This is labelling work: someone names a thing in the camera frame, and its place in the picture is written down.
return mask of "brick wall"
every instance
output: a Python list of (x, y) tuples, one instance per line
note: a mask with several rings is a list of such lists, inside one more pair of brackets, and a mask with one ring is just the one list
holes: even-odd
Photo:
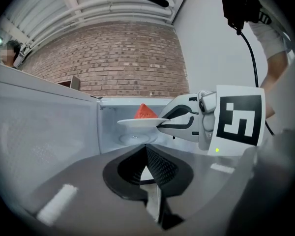
[(175, 97), (189, 92), (173, 28), (109, 22), (77, 29), (28, 57), (21, 69), (52, 82), (81, 81), (94, 96)]

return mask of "person's arm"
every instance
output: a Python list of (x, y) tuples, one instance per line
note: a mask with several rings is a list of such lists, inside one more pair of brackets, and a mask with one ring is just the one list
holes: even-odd
[[(280, 78), (288, 66), (288, 58), (284, 42), (280, 34), (269, 25), (249, 22), (250, 28), (261, 43), (267, 59), (267, 75), (261, 87), (265, 93), (271, 91), (274, 83)], [(274, 115), (274, 110), (266, 105), (266, 118)]]

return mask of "watermelon slice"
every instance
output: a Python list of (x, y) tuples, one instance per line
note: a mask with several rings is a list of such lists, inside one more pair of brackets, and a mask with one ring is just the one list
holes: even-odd
[(141, 104), (137, 110), (134, 119), (145, 119), (145, 118), (158, 118), (157, 114), (154, 113), (146, 104)]

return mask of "white wall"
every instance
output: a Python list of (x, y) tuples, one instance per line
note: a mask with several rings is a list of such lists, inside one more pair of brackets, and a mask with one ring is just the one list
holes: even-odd
[[(186, 0), (174, 26), (182, 47), (190, 92), (216, 90), (216, 85), (255, 86), (249, 49), (241, 36), (227, 24), (221, 0)], [(267, 72), (261, 44), (248, 24), (243, 33), (255, 54), (259, 84)], [(278, 132), (275, 117), (269, 120)]]

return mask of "person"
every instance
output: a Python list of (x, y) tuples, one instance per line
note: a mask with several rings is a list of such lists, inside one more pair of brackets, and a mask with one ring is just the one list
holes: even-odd
[[(264, 7), (265, 3), (259, 0), (261, 5)], [(275, 82), (280, 78), (284, 70), (288, 66), (287, 47), (285, 45), (286, 36), (284, 35), (284, 28), (276, 20), (274, 13), (263, 8), (265, 13), (270, 16), (272, 23), (265, 25), (263, 23), (252, 23), (248, 22), (249, 26), (261, 43), (267, 59), (267, 75), (265, 80), (262, 82), (261, 87), (268, 93)], [(266, 117), (274, 115), (273, 109), (266, 106)]]
[(21, 45), (15, 40), (10, 40), (7, 44), (0, 50), (0, 57), (6, 66), (17, 69), (14, 66), (14, 62), (20, 53)]

